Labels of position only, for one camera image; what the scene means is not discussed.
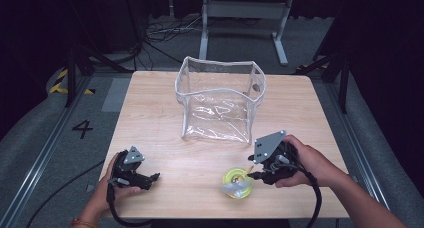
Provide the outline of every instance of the metal frame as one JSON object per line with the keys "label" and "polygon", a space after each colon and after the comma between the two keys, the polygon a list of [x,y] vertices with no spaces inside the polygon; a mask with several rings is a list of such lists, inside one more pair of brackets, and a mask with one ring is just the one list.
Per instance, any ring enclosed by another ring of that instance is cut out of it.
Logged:
{"label": "metal frame", "polygon": [[358,165],[362,177],[364,178],[364,183],[368,190],[368,193],[372,197],[374,197],[378,202],[384,205],[388,210],[390,210],[389,204],[387,203],[387,200],[384,197],[384,193],[381,189],[380,183],[374,175],[374,171],[372,170],[371,165],[369,164],[365,153],[363,152],[362,146],[359,143],[354,129],[352,128],[348,115],[342,112],[341,109],[339,109],[340,106],[338,105],[338,94],[336,88],[333,84],[325,83],[324,85],[331,97],[333,105],[337,110],[337,114],[343,124],[347,137],[349,138],[352,155],[355,159],[356,164]]}
{"label": "metal frame", "polygon": [[274,41],[280,64],[282,66],[287,66],[288,61],[281,42],[281,37],[290,13],[292,1],[293,0],[287,0],[285,3],[262,3],[203,0],[203,28],[202,38],[200,41],[199,59],[206,60],[207,56],[209,17],[278,19],[279,27],[277,32],[272,33],[272,39]]}
{"label": "metal frame", "polygon": [[57,143],[61,134],[63,133],[63,129],[73,110],[77,106],[78,100],[87,89],[90,80],[90,76],[83,76],[81,78],[74,101],[71,103],[70,107],[65,108],[60,115],[55,127],[53,128],[53,131],[50,133],[49,138],[44,144],[43,149],[25,176],[24,182],[22,183],[21,187],[13,198],[13,201],[3,215],[0,221],[0,227],[14,227],[32,192],[37,186],[37,183],[41,178],[41,175],[43,174],[51,156],[56,150]]}

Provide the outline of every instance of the number 4 marking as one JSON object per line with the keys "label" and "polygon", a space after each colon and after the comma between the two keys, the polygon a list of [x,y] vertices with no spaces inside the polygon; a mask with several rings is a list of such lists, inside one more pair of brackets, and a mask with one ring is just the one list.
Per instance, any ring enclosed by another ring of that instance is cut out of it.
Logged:
{"label": "number 4 marking", "polygon": [[85,136],[85,132],[89,131],[89,130],[93,130],[93,128],[89,128],[88,126],[90,125],[90,121],[85,120],[81,123],[79,123],[78,125],[72,127],[72,130],[78,130],[78,131],[82,131],[81,134],[81,138],[80,139],[84,139]]}

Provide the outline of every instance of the black cable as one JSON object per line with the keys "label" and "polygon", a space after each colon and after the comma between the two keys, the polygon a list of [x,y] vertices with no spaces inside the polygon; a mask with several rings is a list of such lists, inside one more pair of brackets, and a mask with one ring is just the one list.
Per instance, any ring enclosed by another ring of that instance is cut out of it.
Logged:
{"label": "black cable", "polygon": [[322,195],[321,195],[321,190],[319,189],[319,186],[318,186],[317,178],[315,178],[315,176],[313,176],[312,173],[310,173],[306,169],[302,168],[302,167],[304,167],[302,165],[302,163],[299,162],[299,164],[300,164],[301,167],[295,166],[295,165],[290,165],[290,164],[279,164],[278,166],[279,167],[291,167],[291,168],[297,169],[298,171],[302,172],[311,182],[311,186],[314,189],[315,195],[317,197],[317,202],[315,203],[314,213],[313,213],[311,219],[309,220],[308,225],[306,226],[306,228],[311,228],[314,225],[316,219],[318,218],[318,214],[319,214],[319,211],[321,209],[321,204],[322,204]]}
{"label": "black cable", "polygon": [[107,202],[109,203],[110,211],[112,213],[113,218],[119,224],[121,224],[123,226],[127,226],[127,227],[140,227],[140,226],[145,226],[145,225],[149,225],[149,224],[152,223],[152,220],[147,220],[147,221],[137,222],[137,223],[127,222],[127,221],[122,220],[121,217],[118,216],[118,213],[116,212],[116,209],[115,209],[115,204],[114,204],[115,190],[114,190],[112,184],[108,185],[107,194],[108,194],[107,195],[107,198],[108,198]]}
{"label": "black cable", "polygon": [[[123,154],[124,154],[123,152],[119,153],[118,157],[116,158],[115,163],[113,164],[112,172],[110,173],[110,180],[113,180],[113,176],[115,174],[116,163],[120,160],[120,158],[122,157]],[[115,209],[115,188],[113,187],[113,184],[111,184],[111,183],[108,183],[108,185],[107,185],[106,201],[109,204],[109,208],[110,208],[110,211],[112,213],[113,218],[116,220],[116,222],[118,222],[119,224],[121,224],[123,226],[140,227],[140,226],[145,226],[145,225],[152,223],[152,220],[148,220],[148,221],[144,221],[144,222],[127,222],[127,221],[124,221],[123,219],[121,219],[121,217],[119,217],[119,215],[118,215],[118,213],[116,212],[116,209]]]}
{"label": "black cable", "polygon": [[[173,26],[176,22],[172,21],[171,25],[167,26],[166,28],[161,23],[152,23],[148,25],[148,27],[146,28],[146,37],[149,40],[149,42],[170,41],[180,34],[187,34],[195,30],[196,27],[201,22],[200,18],[201,17],[198,17],[194,20],[187,21],[186,23],[183,23],[183,21],[181,20],[178,26]],[[152,37],[161,33],[162,33],[162,38]]]}
{"label": "black cable", "polygon": [[30,227],[32,221],[34,220],[34,218],[37,216],[37,214],[41,211],[41,209],[57,194],[59,193],[59,191],[61,191],[63,188],[65,188],[66,186],[68,186],[69,184],[71,184],[72,182],[74,182],[76,179],[80,178],[81,176],[87,174],[88,172],[92,171],[94,168],[98,167],[99,165],[103,164],[105,162],[105,160],[100,161],[99,163],[95,164],[94,166],[90,167],[89,169],[85,170],[84,172],[78,174],[77,176],[75,176],[74,178],[72,178],[71,180],[69,180],[68,182],[66,182],[64,185],[62,185],[59,189],[57,189],[55,192],[53,192],[53,194],[51,194],[39,207],[38,209],[34,212],[34,214],[31,216],[31,219],[28,221],[26,227]]}
{"label": "black cable", "polygon": [[137,71],[137,62],[135,61],[135,56],[134,56],[134,60],[133,61],[134,61],[134,71]]}
{"label": "black cable", "polygon": [[137,60],[140,62],[140,64],[144,67],[144,69],[147,71],[147,67],[143,64],[143,62],[140,60],[140,57],[137,56]]}
{"label": "black cable", "polygon": [[[126,57],[116,59],[116,60],[111,60],[111,61],[113,61],[116,64],[121,64],[121,63],[127,62],[129,60],[134,59],[140,53],[140,51],[141,51],[140,49],[134,50],[133,52],[128,53],[128,56],[126,56]],[[90,62],[94,65],[105,65],[104,62],[98,61],[97,59],[96,60],[90,59]]]}
{"label": "black cable", "polygon": [[147,53],[147,57],[149,58],[149,61],[151,63],[151,65],[150,65],[150,71],[152,71],[153,70],[153,66],[155,65],[155,63],[153,62],[152,57],[150,56],[150,53],[144,47],[141,47],[141,48]]}
{"label": "black cable", "polygon": [[152,47],[153,49],[155,49],[155,50],[159,51],[160,53],[164,54],[165,56],[167,56],[167,57],[171,58],[172,60],[174,60],[174,61],[176,61],[176,62],[178,62],[178,63],[180,63],[180,64],[182,64],[182,63],[183,63],[183,61],[182,61],[182,60],[178,60],[177,58],[174,58],[174,57],[172,57],[172,56],[170,56],[170,55],[166,54],[165,52],[161,51],[159,48],[156,48],[155,46],[153,46],[153,45],[152,45],[152,44],[150,44],[149,42],[146,42],[146,44],[148,44],[148,45],[149,45],[150,47]]}

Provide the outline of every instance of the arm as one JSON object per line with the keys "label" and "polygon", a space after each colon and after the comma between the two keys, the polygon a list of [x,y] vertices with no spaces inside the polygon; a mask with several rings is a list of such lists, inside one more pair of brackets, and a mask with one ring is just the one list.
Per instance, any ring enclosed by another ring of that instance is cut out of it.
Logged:
{"label": "arm", "polygon": [[[109,204],[106,202],[106,194],[107,194],[107,186],[108,186],[107,181],[110,177],[110,173],[112,172],[113,164],[115,163],[116,157],[117,155],[115,155],[112,158],[107,168],[106,174],[102,177],[102,179],[100,179],[96,187],[96,191],[94,192],[93,196],[90,198],[90,200],[88,201],[84,209],[79,214],[77,219],[80,224],[77,224],[78,222],[73,222],[74,224],[72,225],[72,227],[77,227],[77,228],[97,227],[97,224],[103,212],[109,209]],[[124,197],[135,195],[140,192],[141,192],[141,189],[139,187],[125,187],[125,188],[115,187],[115,198],[116,200],[120,200]]]}
{"label": "arm", "polygon": [[[301,163],[317,178],[318,185],[329,187],[336,194],[355,227],[406,227],[319,151],[304,145],[291,135],[286,136],[284,141],[297,148]],[[275,183],[278,188],[299,184],[309,184],[308,179],[300,172]]]}

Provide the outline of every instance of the person's left hand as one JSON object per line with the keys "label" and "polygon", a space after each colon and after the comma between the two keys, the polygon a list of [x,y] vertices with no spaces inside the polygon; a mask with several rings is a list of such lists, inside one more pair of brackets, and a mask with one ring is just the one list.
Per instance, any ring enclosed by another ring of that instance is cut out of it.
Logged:
{"label": "person's left hand", "polygon": [[[99,212],[103,212],[109,209],[109,204],[106,201],[107,187],[108,187],[107,181],[110,179],[110,174],[112,173],[112,168],[117,157],[118,157],[118,154],[116,154],[110,161],[106,174],[102,177],[102,179],[100,179],[97,185],[96,191],[94,192],[93,196],[91,197],[89,201],[92,208],[98,210]],[[115,189],[115,201],[119,201],[120,199],[124,197],[135,195],[141,192],[141,188],[137,186],[123,187],[123,188],[119,188],[115,186],[114,189]]]}

